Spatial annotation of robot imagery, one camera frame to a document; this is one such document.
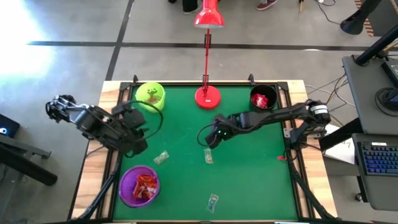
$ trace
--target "concrete floor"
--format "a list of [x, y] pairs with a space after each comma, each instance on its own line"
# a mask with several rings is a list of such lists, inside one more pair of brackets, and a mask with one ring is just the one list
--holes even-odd
[[[280, 0], [267, 11], [255, 10], [258, 0], [223, 0], [220, 11], [226, 27], [213, 32], [214, 44], [307, 46], [370, 46], [377, 37], [365, 31], [345, 34], [324, 18], [317, 4]], [[18, 188], [5, 217], [29, 223], [60, 222], [67, 218], [87, 140], [72, 124], [47, 119], [44, 104], [56, 94], [71, 94], [78, 103], [95, 104], [100, 97], [114, 47], [31, 46], [28, 41], [116, 42], [128, 0], [25, 0], [0, 2], [0, 113], [21, 123], [23, 142], [52, 151], [47, 161], [34, 161], [56, 173], [53, 187], [28, 179]], [[325, 7], [329, 18], [342, 21], [356, 10], [354, 0], [337, 0]], [[135, 0], [124, 42], [203, 43], [204, 31], [193, 27], [195, 14], [183, 15], [181, 3]], [[341, 58], [353, 51], [211, 49], [210, 76], [242, 80], [250, 73], [260, 79], [303, 79], [321, 86], [343, 74]], [[122, 47], [112, 80], [198, 80], [203, 73], [204, 50], [195, 48]], [[332, 91], [333, 86], [324, 88]], [[349, 87], [339, 95], [353, 103]], [[326, 100], [326, 93], [312, 93]], [[335, 100], [330, 108], [338, 106]], [[333, 112], [342, 123], [357, 117], [352, 106]], [[398, 220], [397, 212], [375, 211], [353, 202], [355, 178], [330, 177], [337, 211], [353, 221]]]

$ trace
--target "green mat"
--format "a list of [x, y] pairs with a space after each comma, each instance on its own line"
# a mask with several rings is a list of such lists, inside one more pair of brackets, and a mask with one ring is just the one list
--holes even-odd
[[[277, 160], [284, 151], [280, 124], [222, 141], [212, 150], [214, 164], [207, 164], [205, 148], [197, 144], [198, 131], [216, 114], [247, 111], [251, 87], [218, 87], [222, 99], [213, 111], [196, 105], [197, 88], [165, 86], [162, 129], [148, 139], [142, 154], [124, 157], [121, 166], [121, 175], [133, 166], [152, 167], [160, 178], [160, 194], [143, 208], [130, 208], [117, 195], [114, 220], [296, 220], [287, 163]], [[141, 111], [149, 134], [157, 128], [159, 115]], [[201, 135], [203, 142], [206, 134], [208, 130]], [[155, 164], [154, 158], [165, 150], [170, 157]], [[220, 197], [214, 213], [206, 209], [211, 194]]]

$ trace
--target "lamp base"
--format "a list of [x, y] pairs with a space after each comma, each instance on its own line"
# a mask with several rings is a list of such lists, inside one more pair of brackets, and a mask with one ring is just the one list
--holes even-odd
[[220, 91], [214, 86], [208, 86], [207, 94], [203, 91], [203, 87], [200, 87], [195, 93], [195, 101], [197, 105], [206, 110], [212, 110], [216, 108], [221, 101]]

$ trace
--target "blue keyboard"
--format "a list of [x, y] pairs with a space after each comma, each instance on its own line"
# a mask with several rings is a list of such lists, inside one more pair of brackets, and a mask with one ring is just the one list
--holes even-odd
[[372, 146], [362, 142], [359, 151], [365, 174], [398, 176], [398, 146]]

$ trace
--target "purple bowl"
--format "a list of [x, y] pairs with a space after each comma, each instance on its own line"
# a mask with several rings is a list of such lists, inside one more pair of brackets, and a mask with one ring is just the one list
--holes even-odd
[[[134, 188], [137, 184], [137, 176], [140, 174], [147, 174], [155, 176], [155, 180], [157, 182], [157, 188], [155, 195], [150, 199], [138, 198], [135, 199], [132, 195]], [[160, 180], [156, 174], [156, 172], [147, 166], [135, 166], [126, 173], [124, 173], [121, 181], [120, 181], [120, 188], [119, 188], [119, 197], [120, 199], [129, 207], [132, 208], [139, 208], [148, 205], [153, 201], [156, 196], [160, 192]]]

